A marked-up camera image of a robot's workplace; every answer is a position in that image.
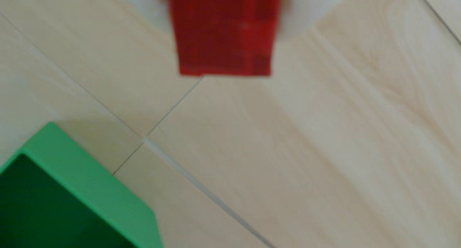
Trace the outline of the white toothed gripper finger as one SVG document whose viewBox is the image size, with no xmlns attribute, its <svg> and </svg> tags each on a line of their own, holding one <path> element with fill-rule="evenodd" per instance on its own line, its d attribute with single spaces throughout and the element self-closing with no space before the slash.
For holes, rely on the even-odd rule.
<svg viewBox="0 0 461 248">
<path fill-rule="evenodd" d="M 124 0 L 155 28 L 174 33 L 170 19 L 169 0 Z"/>
</svg>

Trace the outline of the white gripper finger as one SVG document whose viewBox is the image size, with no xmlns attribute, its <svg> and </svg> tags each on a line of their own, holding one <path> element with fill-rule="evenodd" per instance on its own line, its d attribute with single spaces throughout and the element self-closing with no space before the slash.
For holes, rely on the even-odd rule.
<svg viewBox="0 0 461 248">
<path fill-rule="evenodd" d="M 342 0 L 281 0 L 276 40 L 290 40 L 332 11 Z"/>
</svg>

